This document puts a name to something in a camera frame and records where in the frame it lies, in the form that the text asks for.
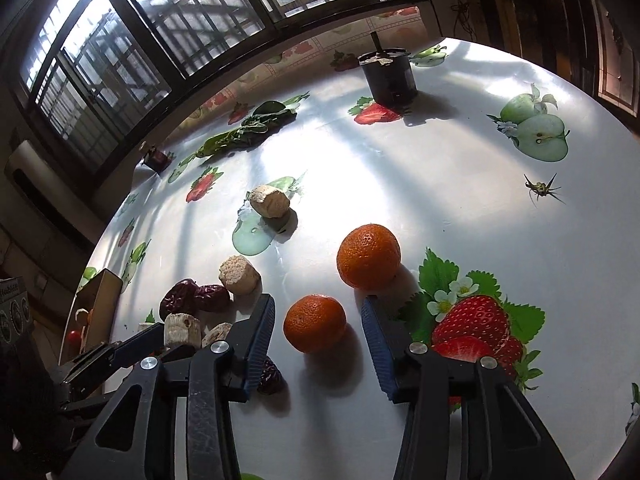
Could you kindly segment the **beige cake round piece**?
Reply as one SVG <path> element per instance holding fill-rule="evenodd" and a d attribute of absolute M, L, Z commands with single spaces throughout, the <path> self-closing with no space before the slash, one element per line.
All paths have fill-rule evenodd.
<path fill-rule="evenodd" d="M 164 345 L 174 348 L 183 344 L 195 349 L 201 348 L 201 322 L 186 313 L 168 314 L 164 323 Z"/>

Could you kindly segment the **red date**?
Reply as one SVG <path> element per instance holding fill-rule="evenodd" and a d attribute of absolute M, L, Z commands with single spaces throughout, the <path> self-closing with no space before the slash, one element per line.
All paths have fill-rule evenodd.
<path fill-rule="evenodd" d="M 280 370 L 269 356 L 266 357 L 264 366 L 262 367 L 262 376 L 260 376 L 257 392 L 265 396 L 272 396 L 281 392 L 286 386 Z"/>
<path fill-rule="evenodd" d="M 204 312 L 222 312 L 231 304 L 228 290 L 217 284 L 198 286 L 193 296 L 194 306 Z"/>
<path fill-rule="evenodd" d="M 185 278 L 172 286 L 160 302 L 160 319 L 165 321 L 168 315 L 177 313 L 194 315 L 196 313 L 194 296 L 197 290 L 198 284 L 190 278 Z"/>

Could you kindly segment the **orange mandarin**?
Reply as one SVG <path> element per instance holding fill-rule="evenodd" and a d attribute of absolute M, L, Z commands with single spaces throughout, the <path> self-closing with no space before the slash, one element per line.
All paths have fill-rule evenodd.
<path fill-rule="evenodd" d="M 346 330 L 346 314 L 332 297 L 303 296 L 286 312 L 283 333 L 292 346 L 303 353 L 328 350 L 337 344 Z"/>
<path fill-rule="evenodd" d="M 337 272 L 348 286 L 378 290 L 388 286 L 399 271 L 401 250 L 395 235 L 385 226 L 365 224 L 352 230 L 336 255 Z"/>

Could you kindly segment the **small beige cake piece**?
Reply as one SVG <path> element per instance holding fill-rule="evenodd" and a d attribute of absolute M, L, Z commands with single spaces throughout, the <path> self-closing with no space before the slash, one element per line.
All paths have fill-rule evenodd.
<path fill-rule="evenodd" d="M 147 322 L 142 322 L 138 324 L 138 328 L 137 328 L 137 332 L 143 332 L 144 330 L 146 330 L 149 327 L 152 327 L 154 325 L 154 323 L 147 323 Z"/>

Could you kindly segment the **red tomato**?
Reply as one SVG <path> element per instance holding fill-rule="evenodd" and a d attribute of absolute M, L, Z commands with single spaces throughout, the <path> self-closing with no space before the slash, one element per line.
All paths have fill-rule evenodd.
<path fill-rule="evenodd" d="M 65 342 L 72 350 L 78 351 L 82 343 L 81 331 L 70 330 L 66 335 Z"/>

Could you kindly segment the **cardboard tray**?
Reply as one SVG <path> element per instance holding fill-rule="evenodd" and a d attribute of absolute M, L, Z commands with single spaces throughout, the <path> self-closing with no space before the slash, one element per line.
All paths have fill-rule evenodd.
<path fill-rule="evenodd" d="M 81 353 L 110 340 L 122 280 L 103 269 L 76 294 L 68 314 L 58 362 L 64 364 Z M 80 330 L 81 347 L 72 350 L 65 342 L 70 330 Z"/>

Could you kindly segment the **small dark bottle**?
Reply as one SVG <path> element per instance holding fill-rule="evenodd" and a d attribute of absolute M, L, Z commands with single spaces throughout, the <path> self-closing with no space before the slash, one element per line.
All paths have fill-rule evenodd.
<path fill-rule="evenodd" d="M 157 174 L 161 174 L 171 163 L 171 157 L 155 146 L 142 146 L 142 162 Z"/>

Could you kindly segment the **white standing air conditioner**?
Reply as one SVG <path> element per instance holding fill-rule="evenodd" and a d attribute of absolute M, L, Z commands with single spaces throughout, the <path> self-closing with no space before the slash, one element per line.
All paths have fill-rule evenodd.
<path fill-rule="evenodd" d="M 67 236 L 95 245 L 105 224 L 24 140 L 11 153 L 4 173 L 36 209 Z"/>

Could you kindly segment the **green leafy vegetable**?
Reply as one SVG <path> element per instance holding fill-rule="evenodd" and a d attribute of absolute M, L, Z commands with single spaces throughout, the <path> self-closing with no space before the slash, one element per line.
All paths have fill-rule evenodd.
<path fill-rule="evenodd" d="M 293 105 L 279 101 L 263 102 L 237 127 L 208 138 L 195 151 L 194 156 L 206 158 L 238 148 L 250 148 L 292 122 L 296 117 L 297 112 Z"/>

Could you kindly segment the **window with metal bars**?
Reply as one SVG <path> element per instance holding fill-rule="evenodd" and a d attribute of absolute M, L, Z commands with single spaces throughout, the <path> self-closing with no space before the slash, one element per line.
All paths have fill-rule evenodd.
<path fill-rule="evenodd" d="M 296 14 L 356 1 L 54 0 L 21 66 L 26 105 L 96 172 L 145 116 L 233 48 Z"/>

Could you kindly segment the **black cup with stick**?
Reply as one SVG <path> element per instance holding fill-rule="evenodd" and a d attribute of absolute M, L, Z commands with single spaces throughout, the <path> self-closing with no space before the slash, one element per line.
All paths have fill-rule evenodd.
<path fill-rule="evenodd" d="M 370 33 L 374 50 L 360 55 L 359 66 L 378 104 L 389 108 L 408 105 L 418 94 L 404 48 L 383 48 L 377 32 Z"/>

